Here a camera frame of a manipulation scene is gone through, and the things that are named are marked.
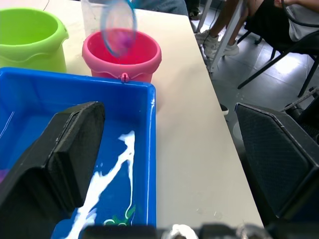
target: lime green bucket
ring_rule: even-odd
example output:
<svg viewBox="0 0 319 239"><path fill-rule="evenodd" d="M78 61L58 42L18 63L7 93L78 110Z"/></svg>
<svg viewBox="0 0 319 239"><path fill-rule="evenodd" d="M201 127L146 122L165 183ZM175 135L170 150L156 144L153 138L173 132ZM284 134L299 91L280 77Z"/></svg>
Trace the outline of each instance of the lime green bucket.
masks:
<svg viewBox="0 0 319 239"><path fill-rule="evenodd" d="M69 37L54 15L32 8L0 10L0 67L66 72L62 43Z"/></svg>

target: person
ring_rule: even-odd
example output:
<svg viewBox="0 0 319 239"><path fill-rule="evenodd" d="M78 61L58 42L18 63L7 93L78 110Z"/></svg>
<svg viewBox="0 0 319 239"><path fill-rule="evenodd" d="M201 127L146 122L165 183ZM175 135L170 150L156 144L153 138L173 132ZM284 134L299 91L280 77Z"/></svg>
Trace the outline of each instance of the person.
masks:
<svg viewBox="0 0 319 239"><path fill-rule="evenodd" d="M201 18L199 10L200 0L185 0L190 20L198 21Z"/></svg>
<svg viewBox="0 0 319 239"><path fill-rule="evenodd" d="M284 0L284 2L295 20L319 24L319 0ZM216 54L219 45L218 34L229 24L237 4L238 0L227 0L213 27L195 34L197 43L203 44L207 57L213 58ZM247 16L250 16L247 28L268 42L292 43L318 30L318 28L300 26L290 21L282 9L281 0L247 0L247 8L230 37L223 52L224 55L231 56L239 53L236 37Z"/></svg>
<svg viewBox="0 0 319 239"><path fill-rule="evenodd" d="M185 0L132 0L136 8L188 16Z"/></svg>

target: floor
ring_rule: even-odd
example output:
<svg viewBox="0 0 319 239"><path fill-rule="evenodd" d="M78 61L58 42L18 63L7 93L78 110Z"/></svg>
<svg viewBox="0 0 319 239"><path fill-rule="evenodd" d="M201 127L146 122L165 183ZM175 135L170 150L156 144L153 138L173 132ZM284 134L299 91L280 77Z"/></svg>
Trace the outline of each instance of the floor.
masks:
<svg viewBox="0 0 319 239"><path fill-rule="evenodd" d="M209 29L215 14L217 18L218 12L213 9L209 11L201 31ZM238 37L245 32L246 30L242 28ZM211 74L211 81L219 102L229 108L229 114L225 118L239 155L244 153L244 147L234 112L236 103L248 103L274 110L284 108L298 99L297 95L314 62L307 55L291 53L238 90L237 86L260 69L271 57L272 47L264 40L259 45L255 45L256 39L259 39L259 36L250 34L239 44L240 53L232 57L223 57L218 63L216 72ZM319 86L319 70L309 84L309 87L312 86ZM306 107L310 102L311 99L308 99L303 106Z"/></svg>

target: purple object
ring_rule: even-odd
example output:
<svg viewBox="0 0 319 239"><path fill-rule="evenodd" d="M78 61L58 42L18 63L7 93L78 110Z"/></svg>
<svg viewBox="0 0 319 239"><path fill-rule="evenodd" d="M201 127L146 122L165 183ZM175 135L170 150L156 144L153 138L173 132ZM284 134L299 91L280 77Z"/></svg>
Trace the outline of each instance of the purple object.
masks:
<svg viewBox="0 0 319 239"><path fill-rule="evenodd" d="M0 183L4 180L7 173L7 170L0 170Z"/></svg>

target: pink bucket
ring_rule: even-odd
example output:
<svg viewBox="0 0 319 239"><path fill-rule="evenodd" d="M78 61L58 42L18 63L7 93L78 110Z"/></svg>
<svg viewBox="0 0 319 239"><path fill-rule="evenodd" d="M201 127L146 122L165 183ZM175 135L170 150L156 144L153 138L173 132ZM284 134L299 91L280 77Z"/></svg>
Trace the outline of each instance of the pink bucket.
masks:
<svg viewBox="0 0 319 239"><path fill-rule="evenodd" d="M137 31L136 41L125 56L113 56L104 45L102 33L88 36L83 44L82 57L92 76L151 82L161 62L161 50L150 36Z"/></svg>

